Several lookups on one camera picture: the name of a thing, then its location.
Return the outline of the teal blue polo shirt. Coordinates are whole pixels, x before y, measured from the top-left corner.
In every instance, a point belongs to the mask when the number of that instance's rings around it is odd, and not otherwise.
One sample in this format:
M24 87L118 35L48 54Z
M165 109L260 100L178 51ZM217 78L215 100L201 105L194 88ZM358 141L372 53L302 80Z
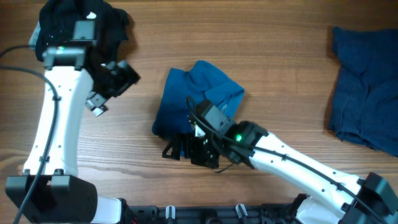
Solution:
M244 96L244 88L211 63L199 60L189 71L171 68L167 76L160 107L152 125L156 136L171 140L177 134L192 133L186 98L196 103L210 100L232 118Z

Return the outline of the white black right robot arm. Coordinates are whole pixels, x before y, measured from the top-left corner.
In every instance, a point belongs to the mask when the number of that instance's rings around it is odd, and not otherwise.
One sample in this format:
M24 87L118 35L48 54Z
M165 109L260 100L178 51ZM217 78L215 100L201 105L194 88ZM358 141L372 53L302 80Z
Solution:
M373 172L365 179L332 169L296 151L276 135L249 121L218 124L189 120L188 135L201 166L217 156L267 172L304 192L292 212L299 223L397 223L397 195Z

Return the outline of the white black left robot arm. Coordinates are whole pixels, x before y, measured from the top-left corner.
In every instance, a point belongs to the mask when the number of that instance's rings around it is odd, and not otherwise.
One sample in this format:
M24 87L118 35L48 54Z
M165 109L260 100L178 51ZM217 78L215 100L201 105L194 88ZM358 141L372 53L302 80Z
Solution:
M111 97L139 80L125 61L105 66L94 47L49 47L44 52L43 107L34 145L22 175L6 180L17 218L31 223L137 223L122 198L98 193L78 176L77 143L83 110L105 112Z

